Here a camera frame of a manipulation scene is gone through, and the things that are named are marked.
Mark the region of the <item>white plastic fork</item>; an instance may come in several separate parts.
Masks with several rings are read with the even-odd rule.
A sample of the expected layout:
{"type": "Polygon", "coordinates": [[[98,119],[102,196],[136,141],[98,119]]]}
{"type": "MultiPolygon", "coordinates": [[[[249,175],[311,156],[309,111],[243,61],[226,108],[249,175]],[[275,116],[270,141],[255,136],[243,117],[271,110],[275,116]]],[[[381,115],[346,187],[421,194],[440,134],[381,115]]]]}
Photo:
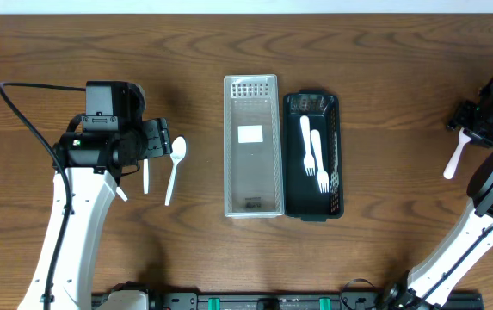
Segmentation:
{"type": "Polygon", "coordinates": [[[317,129],[312,129],[310,132],[312,148],[315,153],[315,160],[317,165],[317,183],[321,194],[326,194],[330,190],[330,181],[328,172],[324,168],[323,153],[322,153],[322,141],[320,132],[317,129]]]}
{"type": "Polygon", "coordinates": [[[311,153],[311,130],[309,118],[306,115],[302,115],[299,118],[299,123],[305,147],[305,155],[303,159],[305,173],[307,176],[312,177],[315,175],[315,159],[311,153]]]}

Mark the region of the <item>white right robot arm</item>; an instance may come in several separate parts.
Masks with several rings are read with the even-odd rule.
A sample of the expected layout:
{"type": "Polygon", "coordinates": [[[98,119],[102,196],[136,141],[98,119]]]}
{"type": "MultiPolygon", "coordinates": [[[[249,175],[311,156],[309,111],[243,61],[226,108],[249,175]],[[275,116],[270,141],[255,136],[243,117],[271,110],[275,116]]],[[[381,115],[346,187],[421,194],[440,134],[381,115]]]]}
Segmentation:
{"type": "Polygon", "coordinates": [[[467,186],[465,211],[438,247],[378,299],[378,309],[441,309],[456,284],[493,247],[493,77],[478,92],[478,101],[464,101],[447,128],[458,130],[459,143],[443,172],[453,177],[467,144],[491,149],[467,186]]]}

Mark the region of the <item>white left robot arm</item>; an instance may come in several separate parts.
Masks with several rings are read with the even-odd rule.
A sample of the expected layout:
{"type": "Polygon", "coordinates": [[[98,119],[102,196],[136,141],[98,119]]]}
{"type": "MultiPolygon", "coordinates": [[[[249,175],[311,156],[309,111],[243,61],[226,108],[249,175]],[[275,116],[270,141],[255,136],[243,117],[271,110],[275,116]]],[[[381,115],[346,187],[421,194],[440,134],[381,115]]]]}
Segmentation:
{"type": "Polygon", "coordinates": [[[144,120],[139,84],[89,81],[86,108],[54,144],[53,200],[40,259],[21,309],[90,309],[102,227],[123,176],[171,153],[164,118],[144,120]]]}

